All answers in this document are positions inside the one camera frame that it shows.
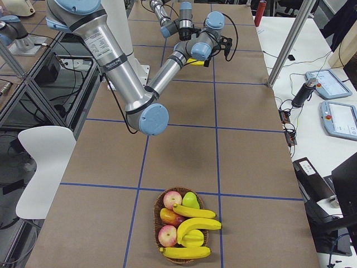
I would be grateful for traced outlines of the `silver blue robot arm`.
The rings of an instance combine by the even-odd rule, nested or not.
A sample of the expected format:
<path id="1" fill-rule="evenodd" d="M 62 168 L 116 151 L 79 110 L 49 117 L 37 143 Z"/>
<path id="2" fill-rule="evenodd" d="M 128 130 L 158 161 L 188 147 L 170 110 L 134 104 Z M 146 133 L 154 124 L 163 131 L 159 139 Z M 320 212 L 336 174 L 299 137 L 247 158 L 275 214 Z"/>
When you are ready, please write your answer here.
<path id="1" fill-rule="evenodd" d="M 35 14 L 35 9 L 30 1 L 3 1 L 2 2 L 9 15 L 17 17 L 30 17 Z M 77 15 L 86 15 L 93 13 L 101 4 L 101 1 L 57 1 L 62 8 L 69 9 L 70 12 Z M 192 24 L 192 7 L 189 2 L 185 2 L 180 7 L 180 13 L 176 20 L 172 20 L 166 14 L 164 5 L 166 1 L 150 1 L 150 10 L 156 14 L 156 17 L 161 25 L 161 34 L 164 38 L 168 38 L 176 33 L 179 34 L 181 41 L 191 39 L 194 30 Z"/>
<path id="2" fill-rule="evenodd" d="M 118 91 L 125 104 L 129 126 L 148 136 L 162 133 L 168 125 L 169 113 L 158 99 L 169 82 L 189 59 L 208 60 L 221 39 L 225 18 L 221 12 L 207 15 L 203 29 L 192 23 L 192 5 L 182 2 L 178 25 L 163 9 L 164 1 L 150 1 L 164 37 L 180 34 L 158 73 L 148 82 L 148 73 L 134 56 L 124 3 L 111 1 L 46 1 L 48 27 L 81 37 L 85 46 L 105 75 Z"/>

